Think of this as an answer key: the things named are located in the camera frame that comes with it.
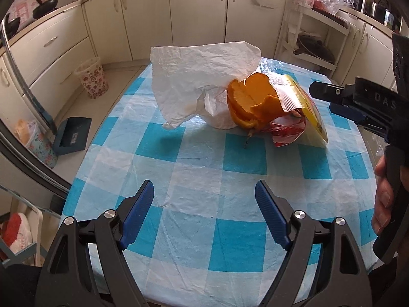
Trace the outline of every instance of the hand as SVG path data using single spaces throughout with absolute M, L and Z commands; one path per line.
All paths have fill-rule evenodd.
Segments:
M 392 186 L 386 179 L 385 156 L 379 159 L 375 168 L 375 174 L 379 177 L 375 194 L 375 211 L 372 217 L 372 228 L 379 235 L 391 219 L 391 206 L 393 204 Z M 409 168 L 400 167 L 400 180 L 406 190 L 409 191 Z

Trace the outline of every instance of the orange peel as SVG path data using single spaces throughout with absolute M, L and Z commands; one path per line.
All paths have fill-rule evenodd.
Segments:
M 231 81 L 228 106 L 234 123 L 247 130 L 260 131 L 270 121 L 288 114 L 268 76 L 262 73 L 253 73 L 242 82 Z

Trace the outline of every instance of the plastic tablecloth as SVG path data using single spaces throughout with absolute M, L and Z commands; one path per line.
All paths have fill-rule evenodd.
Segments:
M 305 90 L 320 74 L 275 60 L 261 68 L 289 74 Z M 365 265 L 376 262 L 371 229 L 375 176 L 356 125 L 315 101 L 329 143 L 308 126 L 296 142 L 275 148 L 268 134 L 244 148 L 240 128 L 216 130 L 196 117 L 175 130 L 151 89 L 152 68 L 126 90 L 89 147 L 63 218 L 98 217 L 133 196 L 145 179 L 155 197 L 136 241 L 124 251 L 144 296 L 169 306 L 257 306 L 284 258 L 254 198 L 264 179 L 294 209 L 314 219 L 347 220 Z M 314 245 L 298 299 L 308 292 L 320 246 Z M 103 286 L 97 249 L 90 247 Z

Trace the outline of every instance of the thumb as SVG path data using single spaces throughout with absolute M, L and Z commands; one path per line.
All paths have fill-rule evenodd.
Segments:
M 405 166 L 400 167 L 400 181 L 407 191 L 409 191 L 409 168 Z

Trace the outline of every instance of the silver screw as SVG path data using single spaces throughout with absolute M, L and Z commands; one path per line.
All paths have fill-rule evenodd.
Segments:
M 116 214 L 115 210 L 108 210 L 108 211 L 105 211 L 104 217 L 105 218 L 112 218 L 113 216 L 115 216 L 115 214 Z
M 343 218 L 341 218 L 341 217 L 338 217 L 337 219 L 335 219 L 335 222 L 338 224 L 338 225 L 345 225 L 345 219 L 343 219 Z
M 67 217 L 66 219 L 64 219 L 64 224 L 65 225 L 71 225 L 73 222 L 74 222 L 73 217 Z
M 294 216 L 298 219 L 303 219 L 305 218 L 305 212 L 297 210 L 296 212 L 294 212 Z

